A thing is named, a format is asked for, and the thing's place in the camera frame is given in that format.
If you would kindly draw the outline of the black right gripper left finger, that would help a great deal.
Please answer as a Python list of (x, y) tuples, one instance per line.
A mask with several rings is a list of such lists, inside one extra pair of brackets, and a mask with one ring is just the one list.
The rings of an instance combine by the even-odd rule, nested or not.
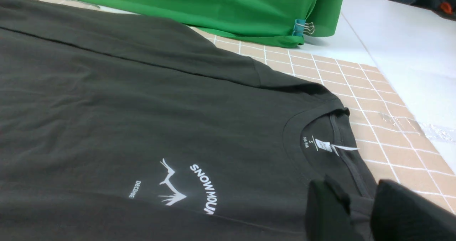
[(349, 195), (330, 176), (310, 181), (305, 213), (308, 241), (362, 241), (350, 205)]

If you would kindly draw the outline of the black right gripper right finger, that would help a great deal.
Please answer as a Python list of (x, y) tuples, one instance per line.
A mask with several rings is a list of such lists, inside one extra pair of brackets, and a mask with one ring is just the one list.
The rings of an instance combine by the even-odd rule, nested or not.
[(379, 181), (370, 226), (375, 241), (454, 241), (454, 214), (392, 180)]

